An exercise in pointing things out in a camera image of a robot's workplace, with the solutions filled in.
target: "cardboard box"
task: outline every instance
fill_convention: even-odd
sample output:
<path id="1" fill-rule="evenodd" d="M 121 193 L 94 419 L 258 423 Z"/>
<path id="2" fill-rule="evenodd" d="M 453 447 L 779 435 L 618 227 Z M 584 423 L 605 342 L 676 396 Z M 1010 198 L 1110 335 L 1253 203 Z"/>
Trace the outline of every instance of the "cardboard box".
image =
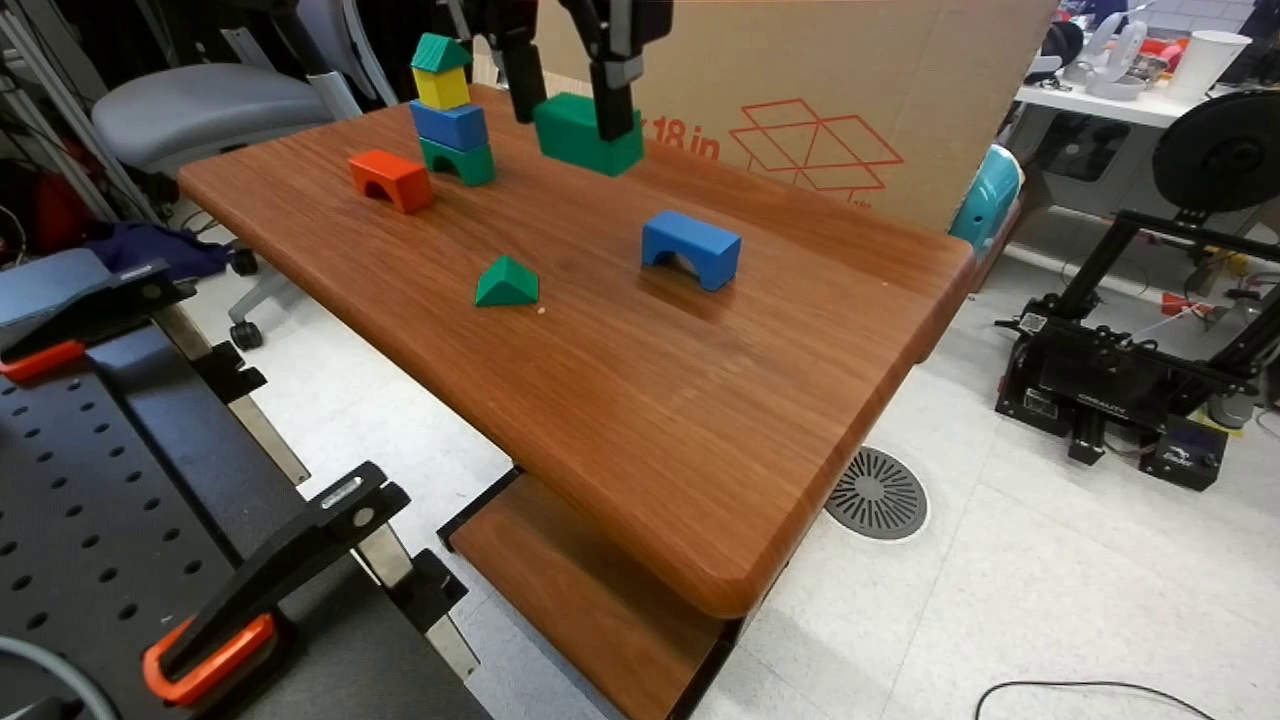
<path id="1" fill-rule="evenodd" d="M 945 232 L 1057 0 L 676 0 L 635 109 L 652 142 Z M 542 9 L 547 73 L 589 61 Z"/>

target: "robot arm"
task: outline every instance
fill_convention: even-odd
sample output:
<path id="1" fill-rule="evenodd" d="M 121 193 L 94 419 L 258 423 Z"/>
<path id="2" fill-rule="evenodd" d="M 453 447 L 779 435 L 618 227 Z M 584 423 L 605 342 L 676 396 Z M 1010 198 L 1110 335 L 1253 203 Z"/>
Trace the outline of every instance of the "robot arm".
<path id="1" fill-rule="evenodd" d="M 483 37 L 508 77 L 515 118 L 547 95 L 535 37 L 535 0 L 442 0 L 461 39 Z M 672 32 L 672 0 L 562 0 L 594 61 L 601 139 L 632 133 L 632 84 L 643 45 Z"/>

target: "white wall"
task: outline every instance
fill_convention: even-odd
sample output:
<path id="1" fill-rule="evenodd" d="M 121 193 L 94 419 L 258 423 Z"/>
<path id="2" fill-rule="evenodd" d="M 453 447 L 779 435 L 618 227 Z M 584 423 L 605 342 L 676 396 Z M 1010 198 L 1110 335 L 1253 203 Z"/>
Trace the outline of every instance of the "white wall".
<path id="1" fill-rule="evenodd" d="M 1229 27 L 1238 32 L 1253 0 L 1148 0 L 1152 27 Z"/>

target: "red clamp handle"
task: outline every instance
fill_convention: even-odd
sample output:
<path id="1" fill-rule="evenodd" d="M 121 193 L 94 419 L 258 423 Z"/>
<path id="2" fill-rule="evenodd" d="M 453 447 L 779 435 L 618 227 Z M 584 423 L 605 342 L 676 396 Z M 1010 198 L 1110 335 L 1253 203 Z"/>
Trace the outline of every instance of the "red clamp handle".
<path id="1" fill-rule="evenodd" d="M 11 385 L 37 385 L 39 375 L 54 375 L 85 354 L 88 354 L 85 342 L 60 339 L 26 359 L 11 359 L 11 362 L 0 359 L 0 375 L 9 375 Z"/>
<path id="2" fill-rule="evenodd" d="M 145 650 L 145 679 L 147 679 L 152 695 L 161 695 L 164 704 L 181 704 L 181 709 L 205 704 L 212 690 L 220 690 L 227 679 L 235 679 L 251 661 L 261 661 L 278 639 L 271 612 L 261 612 L 223 646 L 208 650 L 190 677 L 169 679 L 161 661 L 184 635 L 190 622 L 192 618 L 164 633 Z"/>

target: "green block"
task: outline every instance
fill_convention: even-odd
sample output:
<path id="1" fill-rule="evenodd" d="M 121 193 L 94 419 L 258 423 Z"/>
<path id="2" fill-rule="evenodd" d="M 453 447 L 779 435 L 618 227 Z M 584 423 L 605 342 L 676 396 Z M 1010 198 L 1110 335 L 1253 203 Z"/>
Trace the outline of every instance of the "green block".
<path id="1" fill-rule="evenodd" d="M 544 156 L 594 168 L 601 176 L 622 176 L 643 156 L 641 110 L 632 110 L 632 133 L 601 139 L 596 102 L 589 95 L 552 95 L 533 110 L 535 142 Z"/>
<path id="2" fill-rule="evenodd" d="M 511 254 L 494 260 L 476 284 L 476 307 L 504 302 L 535 302 L 535 274 Z"/>
<path id="3" fill-rule="evenodd" d="M 407 69 L 418 73 L 453 73 L 465 65 L 473 65 L 473 56 L 453 37 L 435 37 L 435 32 L 426 32 L 407 61 Z"/>
<path id="4" fill-rule="evenodd" d="M 461 150 L 461 146 L 448 146 L 435 139 L 422 139 L 422 142 L 426 142 L 426 161 L 434 172 L 453 172 L 465 185 L 494 185 L 495 178 L 487 142 L 481 150 Z"/>

